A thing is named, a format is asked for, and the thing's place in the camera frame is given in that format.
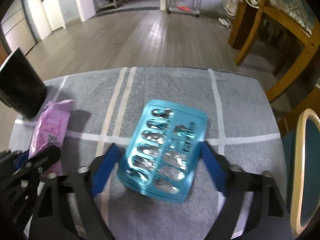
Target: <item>black cup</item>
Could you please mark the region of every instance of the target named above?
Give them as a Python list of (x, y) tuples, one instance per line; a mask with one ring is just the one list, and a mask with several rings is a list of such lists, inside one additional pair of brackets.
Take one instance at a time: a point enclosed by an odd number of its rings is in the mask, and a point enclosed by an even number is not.
[(39, 112), (46, 95), (46, 86), (17, 48), (0, 68), (0, 100), (31, 119)]

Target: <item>gray tablecloth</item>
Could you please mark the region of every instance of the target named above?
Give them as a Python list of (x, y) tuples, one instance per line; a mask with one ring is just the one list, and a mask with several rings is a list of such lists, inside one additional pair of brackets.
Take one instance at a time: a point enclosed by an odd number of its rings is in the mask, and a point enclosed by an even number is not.
[[(66, 174), (89, 165), (112, 142), (124, 151), (143, 107), (162, 99), (197, 108), (209, 117), (206, 140), (245, 171), (272, 171), (285, 199), (286, 169), (276, 120), (268, 100), (251, 77), (195, 68), (141, 67), (95, 71), (46, 81), (46, 101), (74, 99), (61, 162)], [(37, 117), (18, 116), (10, 148), (29, 148)], [(102, 216), (117, 240), (204, 239), (224, 203), (202, 160), (186, 201), (168, 203), (123, 186), (114, 168), (97, 197)], [(244, 228), (252, 194), (247, 193), (234, 231)], [(74, 214), (81, 225), (78, 215)]]

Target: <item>pink tissue pack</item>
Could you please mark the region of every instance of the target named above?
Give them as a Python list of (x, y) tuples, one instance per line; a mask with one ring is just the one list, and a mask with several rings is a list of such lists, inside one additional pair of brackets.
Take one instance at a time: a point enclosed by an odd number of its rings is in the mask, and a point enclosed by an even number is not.
[[(59, 148), (62, 147), (67, 132), (72, 101), (73, 100), (64, 100), (58, 103), (49, 102), (46, 105), (47, 108), (40, 115), (31, 139), (29, 158), (47, 148), (49, 145), (53, 144)], [(50, 172), (55, 172), (58, 176), (62, 175), (60, 160), (54, 163), (46, 171), (46, 174)]]

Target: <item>qr code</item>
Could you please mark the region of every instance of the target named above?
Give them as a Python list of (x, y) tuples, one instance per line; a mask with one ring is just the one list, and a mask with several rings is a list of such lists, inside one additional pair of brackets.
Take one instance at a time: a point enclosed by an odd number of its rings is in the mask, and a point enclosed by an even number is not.
[(52, 134), (49, 134), (49, 136), (48, 136), (48, 144), (54, 144), (54, 143), (57, 143), (57, 142), (58, 142), (58, 138), (55, 137)]

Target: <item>white lace fabric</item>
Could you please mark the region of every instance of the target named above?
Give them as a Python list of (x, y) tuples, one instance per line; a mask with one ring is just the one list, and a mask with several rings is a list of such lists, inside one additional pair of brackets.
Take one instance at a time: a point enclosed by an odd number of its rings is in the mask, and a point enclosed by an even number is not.
[[(229, 17), (234, 18), (238, 9), (239, 0), (224, 0), (223, 6), (227, 11)], [(245, 0), (250, 6), (259, 8), (260, 0)], [(283, 0), (270, 0), (270, 5), (280, 11), (286, 13), (302, 28), (304, 28), (310, 35), (312, 33), (313, 24), (308, 19), (308, 15), (304, 9), (302, 0), (290, 0), (289, 3)]]

